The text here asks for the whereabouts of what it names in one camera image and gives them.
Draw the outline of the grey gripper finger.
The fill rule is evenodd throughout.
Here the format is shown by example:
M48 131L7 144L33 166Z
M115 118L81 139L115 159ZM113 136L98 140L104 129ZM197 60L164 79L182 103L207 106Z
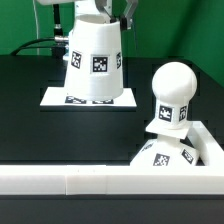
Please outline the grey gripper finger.
M121 30L129 30L131 28L133 21L132 17L138 6L138 0L126 0L126 2L126 8L123 14L120 16Z

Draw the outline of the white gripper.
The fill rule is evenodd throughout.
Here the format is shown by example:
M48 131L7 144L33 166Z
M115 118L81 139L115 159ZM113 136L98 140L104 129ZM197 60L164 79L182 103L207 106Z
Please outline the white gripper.
M100 23L114 23L116 18L106 10L107 0L37 0L42 5L64 4L71 2L87 2L88 4L96 5L99 12L98 19Z

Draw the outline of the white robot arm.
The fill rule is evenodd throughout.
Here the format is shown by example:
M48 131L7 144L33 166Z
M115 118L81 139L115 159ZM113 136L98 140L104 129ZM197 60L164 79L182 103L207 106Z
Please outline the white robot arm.
M129 30L132 26L132 17L138 6L138 0L126 0L127 5L124 12L116 17L112 14L113 0L37 0L41 5L52 5L55 10L55 24L61 36L61 22L59 5L74 3L75 18L82 15L102 16L107 23L120 22L120 30Z

